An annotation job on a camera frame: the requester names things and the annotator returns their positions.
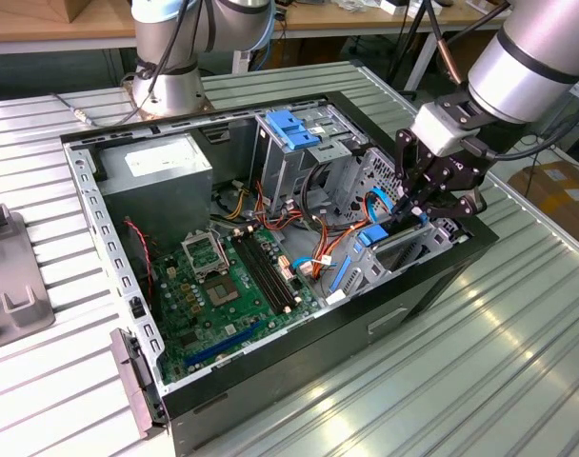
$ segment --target ventilation holes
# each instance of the ventilation holes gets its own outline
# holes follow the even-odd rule
[[[345,293],[345,295],[349,294],[350,287],[353,285],[353,283],[357,279],[357,276],[359,276],[359,270],[354,269],[353,273],[350,274],[349,279],[347,280],[347,282],[343,286],[343,292]]]

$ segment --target gray holder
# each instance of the gray holder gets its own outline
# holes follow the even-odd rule
[[[0,347],[53,322],[23,218],[0,205]]]

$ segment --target table leg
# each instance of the table leg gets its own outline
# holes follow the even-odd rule
[[[414,68],[410,73],[404,90],[416,90],[419,87],[419,83],[421,82],[421,79],[423,79],[427,65],[429,65],[431,57],[433,57],[433,54],[435,53],[436,47],[437,43],[435,41],[435,35],[430,33],[425,42],[425,46],[423,46],[418,59],[416,59],[416,64],[414,64]]]
[[[250,70],[251,52],[236,50],[232,55],[232,74],[247,73]]]

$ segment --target metal workbench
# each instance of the metal workbench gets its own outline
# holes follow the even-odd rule
[[[385,131],[413,114],[349,63],[205,80],[217,108],[339,89]],[[67,95],[101,124],[120,89]],[[0,455],[172,455],[141,443],[108,346],[122,327],[57,136],[83,129],[50,97],[0,102],[0,202],[23,214],[56,313],[0,348]],[[579,456],[579,247],[498,180],[499,243],[426,314],[199,455]]]

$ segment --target red cable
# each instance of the red cable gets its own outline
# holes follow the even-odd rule
[[[148,251],[148,245],[146,244],[146,238],[144,234],[141,232],[133,222],[125,221],[129,227],[135,230],[137,236],[139,237],[139,241],[141,241],[141,246],[144,248],[144,252],[146,254],[146,272],[148,273],[148,298],[151,301],[152,299],[152,272],[151,272],[151,264],[150,264],[150,252]]]

